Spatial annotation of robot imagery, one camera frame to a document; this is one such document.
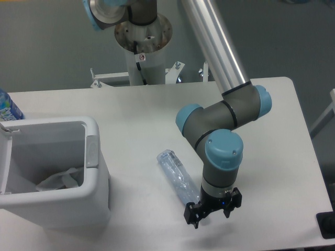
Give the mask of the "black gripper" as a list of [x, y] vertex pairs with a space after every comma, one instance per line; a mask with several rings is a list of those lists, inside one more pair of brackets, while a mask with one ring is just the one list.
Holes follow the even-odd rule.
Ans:
[[185, 206], [184, 218], [187, 224], [198, 229], [199, 222], [212, 212], [223, 210], [226, 218], [230, 217], [235, 208], [241, 207], [242, 194], [237, 187], [232, 193], [226, 192], [222, 198], [209, 195], [203, 188], [200, 189], [200, 202], [188, 202]]

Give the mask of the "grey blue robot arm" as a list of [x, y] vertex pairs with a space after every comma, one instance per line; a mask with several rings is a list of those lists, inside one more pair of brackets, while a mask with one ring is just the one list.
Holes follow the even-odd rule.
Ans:
[[[172, 26], [158, 13], [156, 1], [84, 1], [83, 6], [94, 29], [114, 27], [115, 38], [127, 53], [131, 85], [165, 82], [159, 53], [171, 40]], [[199, 196], [188, 192], [185, 179], [176, 188], [184, 199], [186, 222], [198, 227], [215, 211], [223, 210], [229, 217], [241, 206], [242, 194], [234, 183], [243, 142], [235, 129], [269, 113], [272, 100], [264, 87], [247, 78], [215, 2], [182, 1], [182, 6], [222, 95], [207, 108], [183, 107], [175, 119], [204, 164]]]

